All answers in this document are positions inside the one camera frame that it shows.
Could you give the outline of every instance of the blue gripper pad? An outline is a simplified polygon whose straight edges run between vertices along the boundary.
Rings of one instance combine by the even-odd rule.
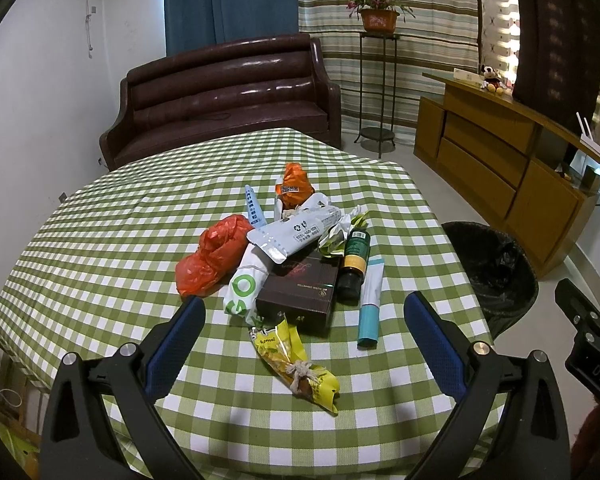
[[[146,365],[144,392],[153,402],[169,395],[205,325],[205,303],[197,296],[187,298],[180,309],[178,319]]]
[[[440,391],[460,402],[466,393],[464,363],[440,328],[442,320],[419,292],[404,300],[404,320]]]

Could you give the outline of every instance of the wooden cabinet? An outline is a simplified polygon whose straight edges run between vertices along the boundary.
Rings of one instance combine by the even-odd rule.
[[[538,276],[564,260],[586,224],[596,195],[560,177],[548,164],[572,144],[600,156],[547,117],[510,97],[453,79],[442,102],[420,100],[414,153],[442,176],[493,227],[513,235]],[[547,153],[542,138],[562,140]]]

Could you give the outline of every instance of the sofa backrest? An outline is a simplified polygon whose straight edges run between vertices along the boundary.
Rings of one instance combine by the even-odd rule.
[[[315,101],[306,33],[232,41],[157,59],[126,76],[138,132],[231,108]]]

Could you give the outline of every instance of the green and white tablecloth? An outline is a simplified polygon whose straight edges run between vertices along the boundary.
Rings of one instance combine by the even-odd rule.
[[[339,304],[327,340],[302,338],[309,359],[340,380],[333,416],[295,398],[256,355],[241,320],[222,311],[227,277],[205,299],[206,326],[158,412],[207,478],[378,470],[403,478],[452,409],[405,326],[405,296],[421,290],[467,336],[491,337],[453,248],[403,168],[290,129],[152,156],[69,197],[26,247],[0,295],[0,338],[13,358],[49,388],[66,352],[94,358],[140,341],[179,307],[174,266],[196,249],[202,231],[246,212],[245,184],[272,218],[274,183],[291,161],[335,205],[368,210],[372,254],[385,261],[378,348],[357,349],[358,310]],[[144,471],[118,407],[106,406],[127,459]],[[501,408],[500,400],[488,428]]]

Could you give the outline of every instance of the sofa armrest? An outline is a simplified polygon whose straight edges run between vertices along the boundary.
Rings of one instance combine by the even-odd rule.
[[[314,64],[316,102],[327,112],[329,120],[329,144],[340,149],[342,146],[340,86],[329,79],[318,38],[311,39],[311,59]]]
[[[124,78],[120,81],[120,111],[118,117],[112,127],[100,136],[100,150],[109,171],[117,169],[116,155],[135,137],[133,113],[134,111],[129,106],[128,83]]]

